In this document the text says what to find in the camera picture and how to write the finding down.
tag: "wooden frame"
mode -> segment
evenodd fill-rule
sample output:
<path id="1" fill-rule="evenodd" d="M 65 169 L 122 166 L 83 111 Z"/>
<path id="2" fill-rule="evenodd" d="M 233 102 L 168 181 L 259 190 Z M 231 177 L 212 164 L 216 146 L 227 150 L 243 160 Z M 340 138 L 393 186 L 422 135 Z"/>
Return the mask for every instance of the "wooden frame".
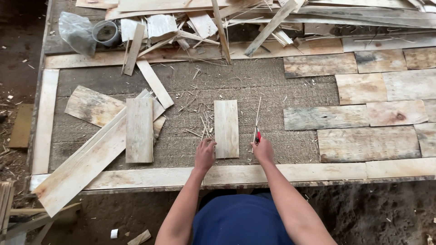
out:
<path id="1" fill-rule="evenodd" d="M 55 4 L 55 1 L 49 0 L 48 2 L 48 14 L 46 17 L 46 22 L 51 23 L 52 21 L 52 8 Z M 47 40 L 47 36 L 49 31 L 51 31 L 51 26 L 46 25 L 44 30 L 44 38 L 43 38 L 43 45 L 42 45 L 42 51 L 41 51 L 41 59 L 40 59 L 40 68 L 38 73 L 38 80 L 37 80 L 37 90 L 35 95 L 35 107 L 34 107 L 34 118 L 32 120 L 32 129 L 31 129 L 31 136 L 30 136 L 30 142 L 29 142 L 29 150 L 28 150 L 28 156 L 27 156 L 27 166 L 28 169 L 32 169 L 32 162 L 34 157 L 34 140 L 35 140 L 35 132 L 36 132 L 36 121 L 38 118 L 38 109 L 39 109 L 39 101 L 41 99 L 41 77 L 42 77 L 42 69 L 44 67 L 44 61 L 45 61 L 45 44 Z M 239 59 L 239 56 L 242 56 L 242 53 L 244 49 L 247 47 L 245 44 L 237 44 L 232 48 L 237 48 L 236 54 L 232 55 L 232 58 Z M 285 55 L 280 54 L 280 57 L 282 56 L 289 56 L 289 55 L 302 55 L 297 49 L 295 50 L 288 50 L 286 49 L 285 52 L 288 52 Z M 341 48 L 340 51 L 337 51 L 336 53 L 342 53 L 343 50 Z M 26 177 L 26 183 L 24 185 L 24 193 L 29 193 L 29 186 L 31 184 L 31 175 L 30 171 L 27 171 L 28 176 Z M 424 176 L 418 176 L 418 177 L 390 177 L 390 178 L 377 178 L 377 179 L 355 179 L 355 180 L 326 180 L 326 181 L 303 181 L 300 180 L 298 182 L 292 182 L 294 186 L 323 186 L 323 185 L 338 185 L 338 184 L 365 184 L 365 183 L 383 183 L 383 182 L 402 182 L 402 181 L 416 181 L 416 180 L 433 180 L 435 179 L 435 176 L 433 174 L 430 175 L 424 175 Z M 267 187 L 266 183 L 240 183 L 240 184 L 204 184 L 201 186 L 202 189 L 218 189 L 218 188 L 260 188 L 260 187 Z M 158 187 L 137 187 L 137 188 L 113 188 L 113 189 L 103 189 L 103 190 L 89 190 L 89 191 L 81 191 L 79 194 L 114 194 L 114 193 L 126 193 L 126 192 L 148 192 L 148 191 L 177 191 L 182 188 L 182 185 L 177 186 L 158 186 Z"/>

